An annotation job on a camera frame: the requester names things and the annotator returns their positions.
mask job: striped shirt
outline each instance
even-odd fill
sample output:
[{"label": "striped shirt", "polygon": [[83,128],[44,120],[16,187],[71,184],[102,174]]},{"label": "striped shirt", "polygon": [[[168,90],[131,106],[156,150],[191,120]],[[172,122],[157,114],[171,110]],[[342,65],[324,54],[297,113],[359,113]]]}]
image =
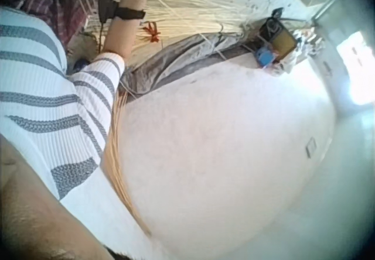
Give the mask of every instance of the striped shirt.
[{"label": "striped shirt", "polygon": [[0,8],[0,133],[58,199],[98,168],[123,59],[100,54],[66,76],[62,44],[48,25]]}]

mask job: skin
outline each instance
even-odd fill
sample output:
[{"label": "skin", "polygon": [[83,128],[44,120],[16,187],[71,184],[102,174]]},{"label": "skin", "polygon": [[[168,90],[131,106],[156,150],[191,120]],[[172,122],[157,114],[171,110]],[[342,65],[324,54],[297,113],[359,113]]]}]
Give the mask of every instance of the skin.
[{"label": "skin", "polygon": [[[121,0],[144,9],[146,0]],[[128,59],[139,20],[112,21],[104,52]],[[50,193],[22,155],[0,135],[1,245],[16,259],[113,260],[88,229]]]}]

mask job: black strap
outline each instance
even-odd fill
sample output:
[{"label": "black strap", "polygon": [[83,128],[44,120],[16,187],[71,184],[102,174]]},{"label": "black strap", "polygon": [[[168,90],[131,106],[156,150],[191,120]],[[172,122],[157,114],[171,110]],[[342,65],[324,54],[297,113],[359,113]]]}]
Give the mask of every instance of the black strap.
[{"label": "black strap", "polygon": [[117,7],[114,13],[115,17],[119,17],[122,20],[142,20],[146,15],[146,12],[130,9],[127,7]]}]

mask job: bright window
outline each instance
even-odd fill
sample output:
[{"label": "bright window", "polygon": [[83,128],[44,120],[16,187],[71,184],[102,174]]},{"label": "bright window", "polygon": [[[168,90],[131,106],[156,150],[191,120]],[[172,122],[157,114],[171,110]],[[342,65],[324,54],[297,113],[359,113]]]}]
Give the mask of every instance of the bright window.
[{"label": "bright window", "polygon": [[344,40],[337,50],[350,77],[350,94],[358,105],[375,101],[375,57],[361,32]]}]

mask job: red plaid shirt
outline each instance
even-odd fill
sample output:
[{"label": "red plaid shirt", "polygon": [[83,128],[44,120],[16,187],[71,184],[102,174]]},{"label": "red plaid shirt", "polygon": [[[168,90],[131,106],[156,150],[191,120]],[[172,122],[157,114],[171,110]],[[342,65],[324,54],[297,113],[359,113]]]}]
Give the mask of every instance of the red plaid shirt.
[{"label": "red plaid shirt", "polygon": [[[82,0],[85,10],[90,7]],[[71,9],[64,9],[59,0],[25,0],[21,10],[45,21],[59,37],[66,48],[71,37],[83,27],[86,20],[79,0],[71,0]]]}]

